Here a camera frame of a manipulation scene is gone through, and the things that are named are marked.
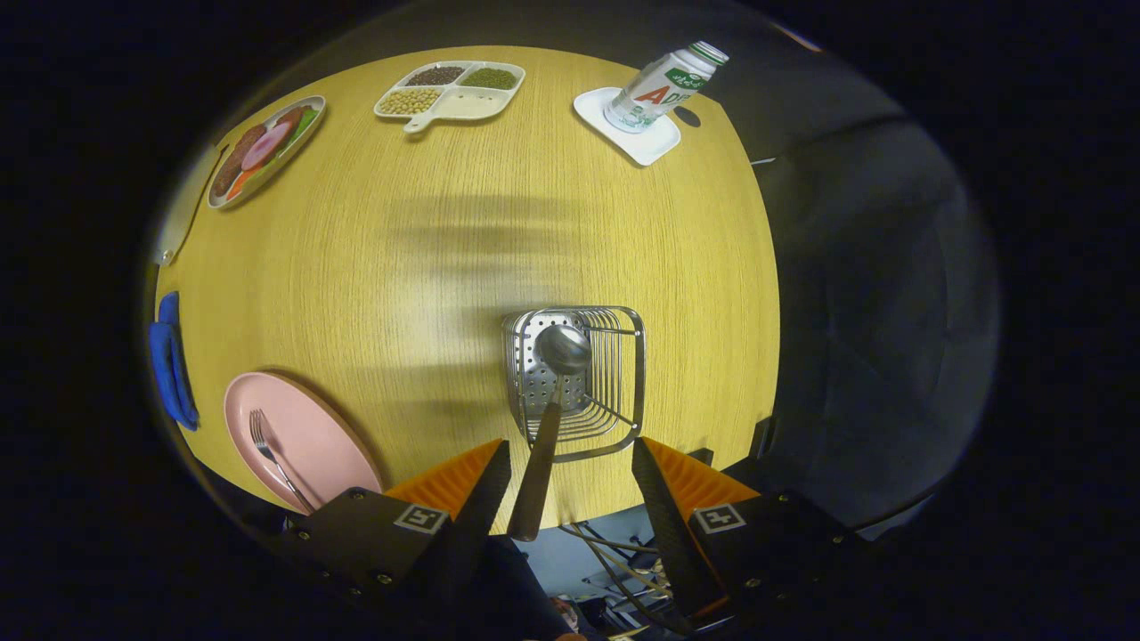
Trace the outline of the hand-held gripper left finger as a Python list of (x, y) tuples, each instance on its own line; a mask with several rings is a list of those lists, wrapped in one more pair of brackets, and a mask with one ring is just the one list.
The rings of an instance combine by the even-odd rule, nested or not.
[(435, 624), (473, 579), (508, 480), (495, 439), (391, 490), (351, 487), (285, 532), (286, 560), (384, 623)]

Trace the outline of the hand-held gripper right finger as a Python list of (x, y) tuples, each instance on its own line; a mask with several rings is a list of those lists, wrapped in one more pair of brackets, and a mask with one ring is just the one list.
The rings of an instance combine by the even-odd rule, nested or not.
[(632, 444), (632, 474), (689, 624), (769, 623), (855, 559), (855, 532), (798, 492), (754, 490), (650, 438)]

